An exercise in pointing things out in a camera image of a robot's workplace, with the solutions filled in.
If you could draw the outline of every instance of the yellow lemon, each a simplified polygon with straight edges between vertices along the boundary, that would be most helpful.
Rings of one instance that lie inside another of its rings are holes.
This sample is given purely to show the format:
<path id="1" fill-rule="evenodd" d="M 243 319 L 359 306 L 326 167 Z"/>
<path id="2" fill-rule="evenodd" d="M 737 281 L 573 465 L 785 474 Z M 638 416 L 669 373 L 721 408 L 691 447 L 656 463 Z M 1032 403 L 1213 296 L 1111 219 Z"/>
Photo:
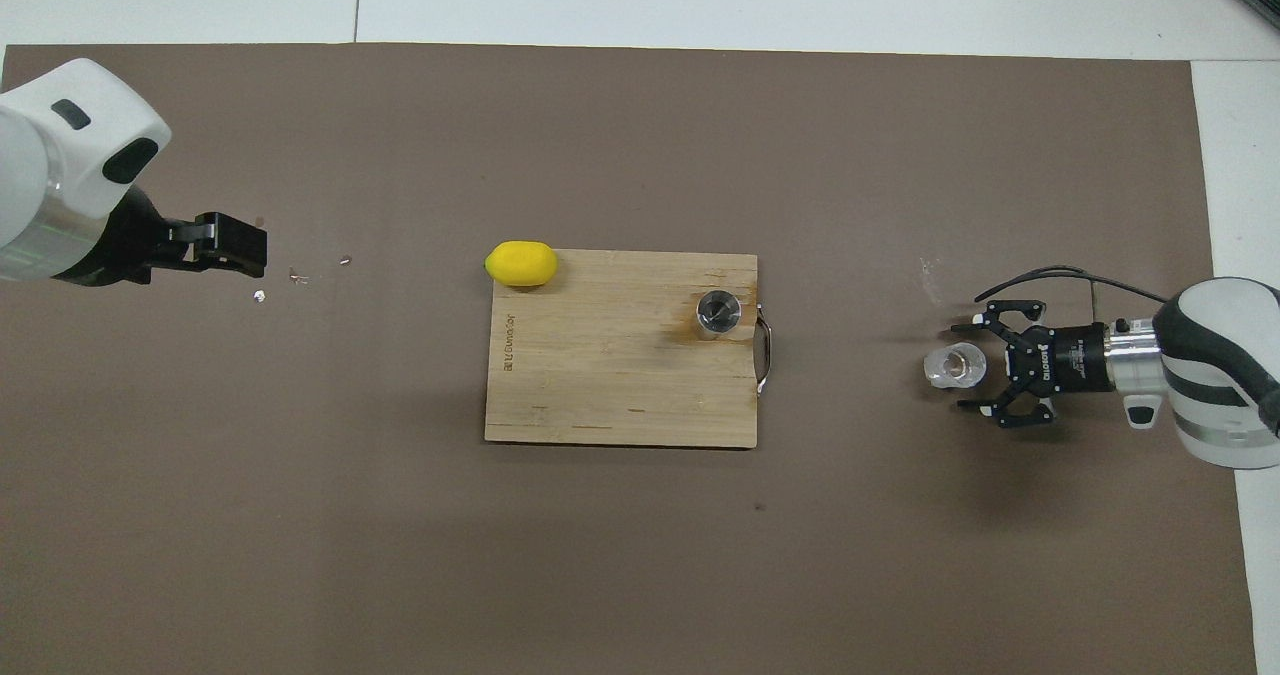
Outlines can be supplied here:
<path id="1" fill-rule="evenodd" d="M 556 251 L 545 242 L 508 240 L 484 259 L 484 269 L 504 286 L 532 287 L 556 274 Z"/>

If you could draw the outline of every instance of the white floor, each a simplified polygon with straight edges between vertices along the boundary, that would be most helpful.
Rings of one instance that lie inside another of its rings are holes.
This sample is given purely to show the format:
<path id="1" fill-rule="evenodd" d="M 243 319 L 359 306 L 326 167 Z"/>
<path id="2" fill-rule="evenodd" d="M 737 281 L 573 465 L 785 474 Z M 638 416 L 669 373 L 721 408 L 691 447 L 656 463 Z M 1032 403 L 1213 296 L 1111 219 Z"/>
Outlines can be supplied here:
<path id="1" fill-rule="evenodd" d="M 1280 29 L 1238 0 L 0 0 L 0 47 L 352 40 L 1193 60 L 1215 270 L 1280 286 Z M 1280 675 L 1280 469 L 1236 485 Z"/>

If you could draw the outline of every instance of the cable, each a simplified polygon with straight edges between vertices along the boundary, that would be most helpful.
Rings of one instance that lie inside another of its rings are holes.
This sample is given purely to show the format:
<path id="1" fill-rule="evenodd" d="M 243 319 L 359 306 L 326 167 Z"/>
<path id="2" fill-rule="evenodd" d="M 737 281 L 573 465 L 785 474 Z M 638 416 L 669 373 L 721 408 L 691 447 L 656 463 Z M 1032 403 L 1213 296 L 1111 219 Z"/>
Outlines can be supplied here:
<path id="1" fill-rule="evenodd" d="M 1120 288 L 1123 291 L 1133 292 L 1134 295 L 1139 295 L 1142 297 L 1147 297 L 1149 300 L 1155 300 L 1156 302 L 1166 302 L 1165 297 L 1160 297 L 1160 296 L 1157 296 L 1155 293 L 1149 293 L 1149 292 L 1147 292 L 1147 291 L 1144 291 L 1142 288 L 1137 288 L 1134 286 L 1121 283 L 1120 281 L 1112 281 L 1111 278 L 1102 278 L 1102 277 L 1094 275 L 1094 274 L 1088 273 L 1084 269 L 1076 268 L 1074 265 L 1048 265 L 1048 266 L 1044 266 L 1044 268 L 1037 268 L 1034 270 L 1028 270 L 1028 272 L 1018 275 L 1016 278 L 1005 281 L 1005 282 L 1000 283 L 998 286 L 996 286 L 996 287 L 993 287 L 991 289 L 987 289 L 986 292 L 980 293 L 978 297 L 974 297 L 973 301 L 974 302 L 982 302 L 983 300 L 987 300 L 988 297 L 996 295 L 997 292 L 1000 292 L 1002 289 L 1011 288 L 1011 287 L 1014 287 L 1016 284 L 1020 284 L 1020 283 L 1028 283 L 1030 281 L 1041 281 L 1041 279 L 1044 279 L 1044 278 L 1071 278 L 1071 279 L 1076 279 L 1076 281 L 1088 281 L 1089 283 L 1101 283 L 1103 286 L 1111 286 L 1114 288 Z"/>

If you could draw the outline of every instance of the metal ring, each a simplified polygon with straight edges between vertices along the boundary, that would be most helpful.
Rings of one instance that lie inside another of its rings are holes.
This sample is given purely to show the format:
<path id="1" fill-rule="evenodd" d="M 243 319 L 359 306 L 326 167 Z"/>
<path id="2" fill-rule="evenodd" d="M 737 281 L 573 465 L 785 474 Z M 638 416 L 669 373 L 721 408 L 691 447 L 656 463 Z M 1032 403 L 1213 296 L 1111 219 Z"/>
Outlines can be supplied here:
<path id="1" fill-rule="evenodd" d="M 755 328 L 764 328 L 764 374 L 755 379 L 755 396 L 760 397 L 773 369 L 773 328 L 764 321 L 764 306 L 759 302 L 755 302 Z"/>

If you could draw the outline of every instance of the black button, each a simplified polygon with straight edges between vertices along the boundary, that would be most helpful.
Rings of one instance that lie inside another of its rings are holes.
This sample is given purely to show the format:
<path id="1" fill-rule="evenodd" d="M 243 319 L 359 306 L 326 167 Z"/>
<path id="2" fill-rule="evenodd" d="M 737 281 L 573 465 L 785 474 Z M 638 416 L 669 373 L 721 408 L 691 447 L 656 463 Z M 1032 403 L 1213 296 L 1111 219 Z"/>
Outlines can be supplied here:
<path id="1" fill-rule="evenodd" d="M 1130 407 L 1129 421 L 1135 425 L 1147 425 L 1156 418 L 1153 407 Z"/>
<path id="2" fill-rule="evenodd" d="M 102 177 L 110 179 L 113 183 L 127 186 L 138 177 L 138 173 L 142 172 L 142 168 L 147 167 L 147 163 L 156 156 L 156 152 L 160 152 L 160 146 L 156 145 L 156 141 L 140 137 L 122 147 L 119 152 L 110 156 L 102 164 Z"/>
<path id="3" fill-rule="evenodd" d="M 58 113 L 61 119 L 67 120 L 67 124 L 70 126 L 73 131 L 78 131 L 92 122 L 88 119 L 88 115 L 79 109 L 79 105 L 76 105 L 70 100 L 59 100 L 58 102 L 50 105 L 49 109 Z"/>

